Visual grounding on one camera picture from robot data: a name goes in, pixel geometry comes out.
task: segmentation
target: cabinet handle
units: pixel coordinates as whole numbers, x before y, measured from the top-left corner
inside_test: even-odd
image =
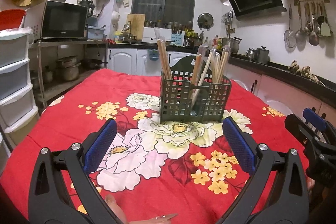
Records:
[[[257,85],[257,83],[258,83],[258,80],[256,79],[254,83],[252,84],[251,93],[253,93],[254,86]]]

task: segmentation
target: floral tablecloth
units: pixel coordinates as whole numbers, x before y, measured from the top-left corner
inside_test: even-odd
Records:
[[[176,224],[215,223],[244,187],[244,173],[221,123],[159,123],[160,78],[102,69],[54,101],[13,151],[0,183],[27,217],[31,174],[43,147],[52,151],[83,142],[108,118],[118,133],[90,175],[100,194],[112,194],[129,221],[178,213]],[[224,118],[231,116],[257,143],[287,152],[303,149],[284,127],[284,115],[232,82]],[[85,212],[67,172],[73,203]],[[255,208],[266,202],[274,174]]]

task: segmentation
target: black countertop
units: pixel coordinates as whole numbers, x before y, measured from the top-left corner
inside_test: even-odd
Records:
[[[158,46],[154,43],[153,44],[151,43],[134,43],[134,44],[119,43],[119,44],[109,44],[109,48],[136,48],[136,49],[150,50],[150,49],[157,49]],[[171,52],[187,52],[191,54],[196,54],[198,50],[198,47],[195,47],[194,49],[190,49],[190,48],[185,48],[185,47],[167,46],[166,48],[167,48],[167,51],[171,51]],[[252,71],[254,73],[257,73],[260,75],[267,75],[277,80],[280,80],[297,89],[307,92],[308,94],[314,96],[315,98],[325,102],[326,104],[336,109],[336,83],[333,83],[327,79],[319,77],[318,75],[317,77],[319,78],[319,80],[326,86],[313,82],[302,76],[290,73],[287,70],[287,66],[277,64],[277,63],[272,63],[272,62],[269,62],[267,65],[260,64],[257,62],[247,60],[246,56],[241,55],[241,54],[231,54],[229,63],[234,66]]]

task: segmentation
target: metal bolt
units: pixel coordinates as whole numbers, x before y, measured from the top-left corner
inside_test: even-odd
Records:
[[[45,147],[45,148],[42,148],[42,149],[41,149],[41,154],[45,154],[45,153],[47,153],[47,152],[48,152],[48,148]]]
[[[294,148],[292,148],[292,149],[291,149],[291,153],[292,153],[293,155],[297,155],[297,150],[294,149]]]
[[[71,149],[72,149],[72,150],[78,150],[80,147],[81,147],[81,145],[80,145],[79,143],[74,143],[74,144],[71,146]]]
[[[263,151],[266,151],[266,150],[268,149],[267,145],[264,144],[264,143],[261,143],[261,144],[259,145],[259,148],[260,148],[260,150],[263,150]]]

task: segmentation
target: microwave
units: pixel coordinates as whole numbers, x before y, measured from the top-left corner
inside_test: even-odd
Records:
[[[86,38],[88,8],[47,0],[26,11],[24,27],[30,27],[34,40]]]

